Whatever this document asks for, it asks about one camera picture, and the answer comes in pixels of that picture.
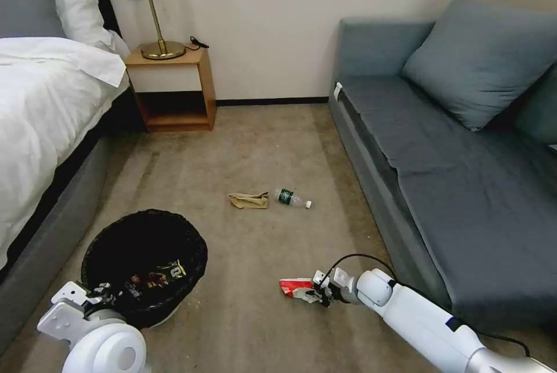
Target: brass lamp base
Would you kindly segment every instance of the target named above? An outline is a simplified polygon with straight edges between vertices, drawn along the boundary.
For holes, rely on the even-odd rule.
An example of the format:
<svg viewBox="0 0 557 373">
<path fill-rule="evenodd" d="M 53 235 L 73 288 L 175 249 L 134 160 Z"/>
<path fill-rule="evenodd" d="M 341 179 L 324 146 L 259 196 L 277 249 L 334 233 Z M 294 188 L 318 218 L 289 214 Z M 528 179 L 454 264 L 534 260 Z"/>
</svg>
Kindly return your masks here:
<svg viewBox="0 0 557 373">
<path fill-rule="evenodd" d="M 170 60 L 186 53 L 184 44 L 163 39 L 141 46 L 141 54 L 149 60 Z"/>
</svg>

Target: baseboard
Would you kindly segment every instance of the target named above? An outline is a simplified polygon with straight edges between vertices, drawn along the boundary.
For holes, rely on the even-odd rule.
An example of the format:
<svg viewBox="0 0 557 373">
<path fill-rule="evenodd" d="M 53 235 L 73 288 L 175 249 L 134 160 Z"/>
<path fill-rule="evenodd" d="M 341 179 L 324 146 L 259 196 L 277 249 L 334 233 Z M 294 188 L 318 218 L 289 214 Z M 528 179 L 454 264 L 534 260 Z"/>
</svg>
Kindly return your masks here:
<svg viewBox="0 0 557 373">
<path fill-rule="evenodd" d="M 216 101 L 217 106 L 252 106 L 272 104 L 312 104 L 327 103 L 329 98 L 323 97 L 281 97 L 276 99 L 221 99 Z"/>
</svg>

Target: wooden nightstand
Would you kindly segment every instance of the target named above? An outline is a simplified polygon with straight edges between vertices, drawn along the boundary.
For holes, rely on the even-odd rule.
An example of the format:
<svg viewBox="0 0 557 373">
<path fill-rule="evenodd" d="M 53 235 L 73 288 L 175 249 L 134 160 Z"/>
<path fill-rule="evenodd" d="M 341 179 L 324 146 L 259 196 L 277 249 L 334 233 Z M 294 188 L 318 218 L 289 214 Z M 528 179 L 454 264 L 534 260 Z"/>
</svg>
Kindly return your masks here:
<svg viewBox="0 0 557 373">
<path fill-rule="evenodd" d="M 205 48 L 172 60 L 147 60 L 136 48 L 125 62 L 147 131 L 212 131 L 215 88 Z"/>
</svg>

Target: black cable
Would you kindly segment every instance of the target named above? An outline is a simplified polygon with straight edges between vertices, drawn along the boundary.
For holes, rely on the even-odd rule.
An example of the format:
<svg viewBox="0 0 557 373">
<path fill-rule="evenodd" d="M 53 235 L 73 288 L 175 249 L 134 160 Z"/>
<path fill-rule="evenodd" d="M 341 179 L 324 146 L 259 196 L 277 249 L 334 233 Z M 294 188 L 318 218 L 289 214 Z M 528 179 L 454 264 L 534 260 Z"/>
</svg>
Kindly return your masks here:
<svg viewBox="0 0 557 373">
<path fill-rule="evenodd" d="M 443 305 L 439 305 L 439 304 L 436 303 L 433 299 L 427 297 L 427 295 L 426 295 L 425 293 L 423 293 L 422 291 L 420 291 L 420 290 L 418 290 L 418 289 L 416 289 L 416 288 L 414 288 L 414 287 L 412 287 L 412 286 L 410 286 L 410 285 L 407 285 L 407 284 L 405 284 L 405 283 L 400 282 L 400 281 L 397 279 L 396 275 L 395 275 L 395 271 L 392 269 L 392 267 L 391 267 L 390 265 L 388 265 L 387 263 L 385 263 L 383 260 L 381 260 L 381 259 L 379 259 L 379 258 L 377 258 L 377 257 L 371 256 L 371 255 L 369 255 L 369 254 L 353 253 L 353 254 L 347 254 L 347 255 L 345 255 L 344 257 L 338 259 L 338 260 L 331 266 L 331 268 L 329 269 L 329 271 L 325 274 L 325 276 L 324 276 L 324 277 L 321 279 L 321 281 L 319 282 L 319 285 L 318 285 L 318 286 L 319 286 L 319 289 L 320 289 L 321 286 L 323 285 L 323 282 L 325 282 L 325 279 L 326 279 L 326 278 L 329 276 L 329 274 L 331 274 L 331 272 L 335 269 L 335 267 L 336 267 L 337 265 L 339 265 L 341 262 L 343 262 L 344 260 L 349 259 L 349 258 L 351 258 L 351 257 L 365 257 L 365 258 L 369 258 L 369 259 L 371 259 L 371 260 L 375 260 L 376 262 L 382 264 L 383 266 L 385 266 L 385 267 L 389 270 L 390 275 L 391 275 L 391 277 L 394 279 L 395 282 L 397 282 L 397 283 L 400 284 L 401 286 L 405 286 L 405 287 L 407 287 L 407 288 L 409 288 L 409 289 L 412 289 L 414 292 L 416 292 L 417 294 L 421 295 L 423 298 L 425 298 L 425 299 L 431 301 L 431 302 L 434 303 L 435 305 L 438 305 L 439 307 L 441 307 L 441 308 L 442 308 L 443 310 L 445 310 L 446 312 L 451 313 L 451 312 L 450 312 L 447 308 L 445 308 Z M 498 340 L 500 340 L 500 341 L 506 341 L 506 342 L 509 342 L 509 343 L 513 343 L 513 344 L 519 345 L 519 346 L 521 346 L 521 347 L 524 349 L 524 354 L 525 354 L 525 356 L 526 356 L 526 357 L 530 357 L 530 349 L 528 348 L 528 346 L 527 346 L 526 344 L 524 344 L 524 343 L 523 343 L 522 341 L 520 341 L 520 340 L 517 340 L 517 339 L 515 339 L 515 338 L 506 337 L 506 336 L 503 336 L 503 335 L 488 334 L 488 333 L 486 333 L 486 332 L 478 331 L 478 330 L 476 330 L 476 329 L 470 327 L 469 325 L 468 325 L 468 327 L 471 328 L 476 334 L 484 335 L 484 336 L 487 336 L 487 337 L 489 337 L 489 338 L 498 339 Z"/>
<path fill-rule="evenodd" d="M 344 257 L 340 258 L 337 260 L 336 263 L 334 263 L 331 268 L 329 269 L 329 271 L 325 274 L 325 276 L 321 279 L 321 281 L 319 282 L 319 288 L 321 288 L 321 286 L 323 285 L 323 282 L 325 282 L 325 279 L 329 276 L 329 274 L 331 274 L 331 272 L 334 270 L 334 268 L 339 265 L 341 262 L 343 262 L 346 259 L 349 259 L 351 257 L 365 257 L 365 258 L 369 258 L 371 260 L 375 260 L 378 263 L 381 263 L 382 265 L 384 265 L 390 272 L 390 275 L 392 276 L 392 278 L 398 282 L 398 279 L 396 278 L 395 275 L 395 271 L 391 268 L 390 265 L 388 265 L 387 263 L 385 263 L 383 260 L 378 259 L 377 257 L 373 257 L 369 254 L 362 254 L 362 253 L 354 253 L 354 254 L 347 254 Z"/>
<path fill-rule="evenodd" d="M 506 337 L 503 335 L 497 335 L 497 334 L 488 334 L 486 332 L 482 332 L 482 331 L 478 331 L 476 329 L 472 329 L 476 334 L 479 335 L 484 335 L 484 336 L 488 336 L 489 338 L 493 338 L 493 339 L 498 339 L 500 341 L 507 341 L 516 345 L 519 345 L 520 347 L 522 347 L 524 349 L 524 355 L 526 357 L 530 357 L 530 349 L 528 348 L 528 346 L 526 344 L 524 344 L 522 341 L 517 340 L 515 338 L 510 338 L 510 337 Z"/>
<path fill-rule="evenodd" d="M 194 37 L 193 35 L 190 36 L 190 41 L 191 41 L 192 44 L 197 45 L 197 48 L 188 48 L 188 50 L 190 50 L 190 51 L 197 51 L 201 48 L 209 48 L 209 46 L 207 44 L 199 42 L 199 40 L 196 37 Z"/>
</svg>

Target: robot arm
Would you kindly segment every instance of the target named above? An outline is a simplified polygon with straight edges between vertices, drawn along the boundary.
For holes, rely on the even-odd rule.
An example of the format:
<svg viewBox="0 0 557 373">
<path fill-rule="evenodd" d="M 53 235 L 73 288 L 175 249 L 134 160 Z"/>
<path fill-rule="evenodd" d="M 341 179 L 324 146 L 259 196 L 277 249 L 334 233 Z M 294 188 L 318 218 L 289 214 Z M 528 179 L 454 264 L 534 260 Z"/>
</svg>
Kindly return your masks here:
<svg viewBox="0 0 557 373">
<path fill-rule="evenodd" d="M 442 372 L 555 373 L 533 358 L 492 352 L 468 326 L 379 269 L 355 278 L 336 268 L 330 278 L 324 276 L 318 271 L 313 277 L 322 303 L 337 299 L 367 306 Z"/>
<path fill-rule="evenodd" d="M 50 302 L 37 330 L 70 343 L 62 373 L 148 373 L 147 347 L 141 332 L 89 291 L 68 282 Z"/>
</svg>

